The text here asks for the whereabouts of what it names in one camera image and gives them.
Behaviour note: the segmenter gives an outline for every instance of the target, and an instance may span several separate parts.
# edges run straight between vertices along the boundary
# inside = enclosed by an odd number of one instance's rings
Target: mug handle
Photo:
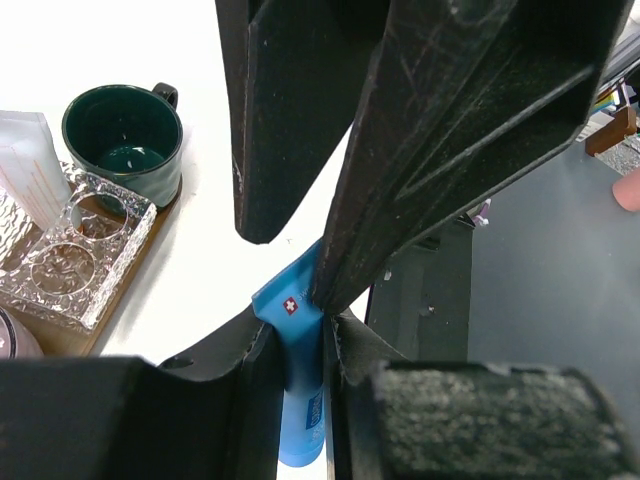
[[[176,87],[160,82],[151,91],[164,98],[174,109],[178,108],[178,89]]]

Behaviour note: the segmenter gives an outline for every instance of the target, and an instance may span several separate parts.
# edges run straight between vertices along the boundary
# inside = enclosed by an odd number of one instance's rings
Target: blue label
[[[307,430],[315,427],[322,417],[322,390],[309,400],[307,407]]]

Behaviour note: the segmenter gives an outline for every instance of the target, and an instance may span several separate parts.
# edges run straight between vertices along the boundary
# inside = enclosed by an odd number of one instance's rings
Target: mug rim
[[[117,89],[124,89],[124,88],[130,88],[132,90],[136,90],[140,93],[143,93],[145,95],[151,96],[156,100],[159,100],[160,102],[162,102],[170,111],[171,114],[173,115],[173,118],[176,121],[176,125],[178,126],[178,140],[176,142],[176,146],[174,147],[174,149],[171,151],[171,153],[167,156],[167,158],[164,160],[164,162],[158,164],[158,165],[154,165],[151,168],[147,168],[146,170],[140,170],[138,172],[112,172],[111,170],[107,170],[106,168],[102,168],[99,167],[98,165],[95,165],[91,162],[89,162],[88,160],[86,160],[85,158],[83,158],[78,151],[73,147],[73,145],[71,145],[71,142],[69,141],[69,136],[67,135],[67,120],[69,118],[69,113],[71,112],[71,109],[73,108],[73,106],[82,98],[89,96],[90,94],[98,91],[98,90],[106,90],[106,89],[113,89],[113,90],[117,90]],[[94,172],[98,172],[98,173],[102,173],[104,172],[105,175],[103,175],[104,177],[133,177],[136,175],[144,175],[145,173],[150,173],[153,172],[155,170],[158,170],[162,167],[164,167],[165,165],[167,165],[169,162],[171,162],[171,160],[173,160],[177,155],[178,152],[180,151],[180,148],[182,147],[182,139],[183,139],[183,130],[182,130],[182,121],[180,121],[180,117],[178,116],[178,112],[176,112],[176,109],[173,108],[173,106],[163,97],[161,97],[158,94],[153,93],[150,90],[147,90],[146,88],[142,88],[142,87],[137,87],[135,85],[126,85],[126,84],[111,84],[111,85],[100,85],[98,87],[94,87],[90,90],[87,90],[86,92],[81,93],[80,95],[78,95],[76,98],[74,98],[71,103],[67,106],[66,110],[64,111],[64,116],[62,117],[62,139],[64,140],[65,145],[67,146],[67,148],[69,149],[69,151],[71,152],[71,154],[73,155],[73,157],[79,161],[80,163],[82,163],[83,165],[87,165],[90,166]]]

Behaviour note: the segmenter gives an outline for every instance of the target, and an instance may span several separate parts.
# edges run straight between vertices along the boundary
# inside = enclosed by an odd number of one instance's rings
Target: pink cup
[[[640,211],[640,168],[613,184],[613,196],[625,210]]]

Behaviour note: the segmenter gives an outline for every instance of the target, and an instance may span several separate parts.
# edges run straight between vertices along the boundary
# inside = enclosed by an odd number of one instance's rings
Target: pink object
[[[0,360],[42,357],[36,339],[18,320],[0,308]]]
[[[625,210],[640,211],[640,168],[613,184],[613,196]]]

